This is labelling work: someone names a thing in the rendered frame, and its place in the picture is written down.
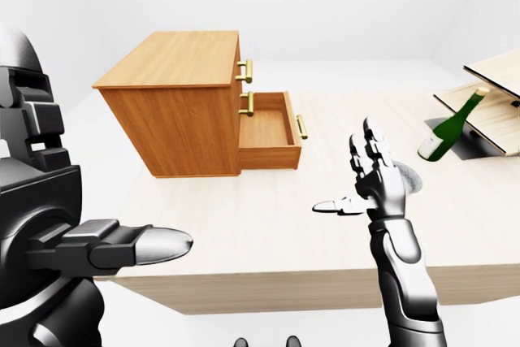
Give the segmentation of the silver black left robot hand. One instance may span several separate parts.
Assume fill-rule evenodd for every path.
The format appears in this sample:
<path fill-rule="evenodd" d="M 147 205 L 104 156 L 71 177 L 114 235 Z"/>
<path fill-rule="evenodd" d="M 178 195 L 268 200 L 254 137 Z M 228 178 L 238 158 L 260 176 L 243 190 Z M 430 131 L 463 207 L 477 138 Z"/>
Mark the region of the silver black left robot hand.
<path fill-rule="evenodd" d="M 80 168 L 63 147 L 63 118 L 30 40 L 0 23 L 0 308 L 57 280 L 115 275 L 186 255 L 186 232 L 115 219 L 82 222 Z"/>

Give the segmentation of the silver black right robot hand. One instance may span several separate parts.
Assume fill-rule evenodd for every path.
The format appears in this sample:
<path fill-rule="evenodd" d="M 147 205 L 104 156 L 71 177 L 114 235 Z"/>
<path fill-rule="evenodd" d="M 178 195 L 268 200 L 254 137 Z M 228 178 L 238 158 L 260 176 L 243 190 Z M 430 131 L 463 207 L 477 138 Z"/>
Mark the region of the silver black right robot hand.
<path fill-rule="evenodd" d="M 337 215 L 367 213 L 370 220 L 402 218 L 405 215 L 405 186 L 393 162 L 388 143 L 375 120 L 363 120 L 363 134 L 349 138 L 350 166 L 356 174 L 355 196 L 319 202 L 313 212 Z"/>

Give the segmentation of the wooden cabinet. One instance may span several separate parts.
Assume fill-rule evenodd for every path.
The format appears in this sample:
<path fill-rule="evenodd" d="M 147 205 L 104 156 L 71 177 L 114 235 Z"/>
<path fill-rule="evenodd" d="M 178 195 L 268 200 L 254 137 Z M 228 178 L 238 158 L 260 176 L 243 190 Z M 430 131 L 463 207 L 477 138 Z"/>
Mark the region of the wooden cabinet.
<path fill-rule="evenodd" d="M 151 33 L 93 84 L 152 176 L 241 173 L 237 36 Z"/>

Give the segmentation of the green wine bottle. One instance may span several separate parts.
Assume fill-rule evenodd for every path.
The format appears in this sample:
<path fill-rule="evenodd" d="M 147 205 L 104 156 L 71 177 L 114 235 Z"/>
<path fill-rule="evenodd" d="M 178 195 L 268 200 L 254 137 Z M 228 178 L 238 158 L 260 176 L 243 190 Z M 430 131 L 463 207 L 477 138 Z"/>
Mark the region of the green wine bottle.
<path fill-rule="evenodd" d="M 489 88 L 478 87 L 459 111 L 433 129 L 430 136 L 418 148 L 418 155 L 429 162 L 440 160 L 460 138 L 471 111 L 489 92 Z"/>

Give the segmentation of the open wooden drawer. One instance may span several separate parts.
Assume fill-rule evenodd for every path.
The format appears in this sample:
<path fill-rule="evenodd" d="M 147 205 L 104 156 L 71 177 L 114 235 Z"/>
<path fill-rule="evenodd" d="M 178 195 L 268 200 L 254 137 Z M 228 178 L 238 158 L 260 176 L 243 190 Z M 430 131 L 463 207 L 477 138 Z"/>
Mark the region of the open wooden drawer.
<path fill-rule="evenodd" d="M 254 115 L 241 122 L 239 154 L 243 169 L 298 167 L 301 138 L 287 92 L 254 93 Z"/>

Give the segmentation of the pale wooden wine rack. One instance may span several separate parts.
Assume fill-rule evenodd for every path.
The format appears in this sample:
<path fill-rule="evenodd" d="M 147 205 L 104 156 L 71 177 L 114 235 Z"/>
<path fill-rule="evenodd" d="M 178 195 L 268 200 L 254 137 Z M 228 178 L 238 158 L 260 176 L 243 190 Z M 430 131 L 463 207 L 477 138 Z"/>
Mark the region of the pale wooden wine rack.
<path fill-rule="evenodd" d="M 465 65 L 464 70 L 479 79 L 435 93 L 435 99 L 455 113 L 477 88 L 489 89 L 466 123 L 503 155 L 520 154 L 520 46 Z"/>

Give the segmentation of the closed wooden drawer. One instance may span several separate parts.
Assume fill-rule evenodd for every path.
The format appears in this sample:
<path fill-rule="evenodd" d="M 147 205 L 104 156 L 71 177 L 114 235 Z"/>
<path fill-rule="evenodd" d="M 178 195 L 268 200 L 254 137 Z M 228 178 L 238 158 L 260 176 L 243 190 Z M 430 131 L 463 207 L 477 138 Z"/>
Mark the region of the closed wooden drawer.
<path fill-rule="evenodd" d="M 234 73 L 235 77 L 241 75 L 242 68 L 239 65 L 239 62 L 241 61 L 241 44 L 240 44 L 240 36 L 237 36 L 237 43 L 236 43 L 236 57 L 234 60 Z M 235 80 L 236 87 L 242 92 L 242 82 L 240 80 Z"/>
<path fill-rule="evenodd" d="M 248 107 L 248 98 L 247 93 L 241 93 L 239 97 L 239 111 L 246 110 Z M 240 142 L 241 139 L 241 122 L 242 118 L 245 116 L 245 114 L 238 114 L 238 140 Z"/>

